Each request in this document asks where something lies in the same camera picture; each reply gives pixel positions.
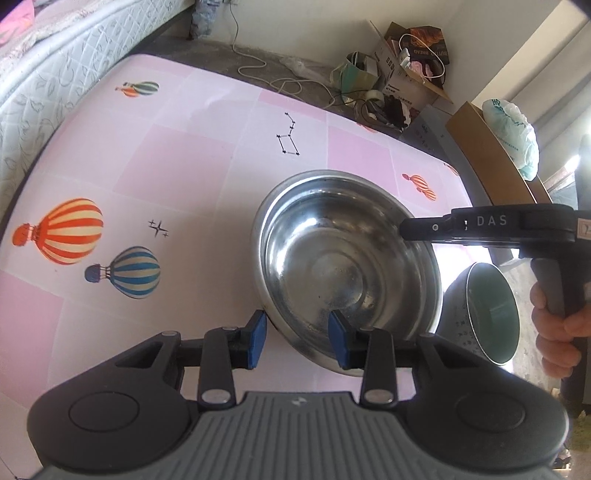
table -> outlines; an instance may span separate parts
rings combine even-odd
[[[32,473],[24,418],[46,389],[160,331],[199,338],[250,318],[254,214],[276,184],[318,168],[363,176],[416,216],[470,206],[446,163],[218,74],[132,56],[87,94],[42,153],[0,245],[0,448],[18,475]],[[444,288],[490,261],[483,248],[435,250]],[[188,398],[197,375],[187,369]],[[411,396],[410,373],[401,377]],[[234,378],[239,396],[357,392],[361,381],[310,362],[273,328],[258,368]]]

bowl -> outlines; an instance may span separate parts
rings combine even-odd
[[[498,268],[477,262],[458,275],[443,296],[437,334],[496,365],[514,357],[519,311]]]
[[[344,371],[327,323],[340,310],[357,328],[412,340],[434,332],[441,281],[433,248],[406,242],[412,214],[385,190],[333,170],[302,173],[261,204],[252,230],[255,282],[273,325],[308,359]]]

curtain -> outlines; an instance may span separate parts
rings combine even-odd
[[[512,100],[535,128],[538,175],[548,180],[591,132],[591,23],[587,22]]]

sticker label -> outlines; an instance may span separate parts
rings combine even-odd
[[[591,220],[580,218],[577,223],[577,238],[591,240]]]

human hand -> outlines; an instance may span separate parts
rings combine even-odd
[[[581,361],[581,352],[571,342],[574,337],[591,336],[591,305],[563,320],[547,310],[546,295],[537,283],[531,287],[530,300],[534,305],[531,320],[538,330],[535,345],[542,354],[544,372],[554,378],[571,376]]]

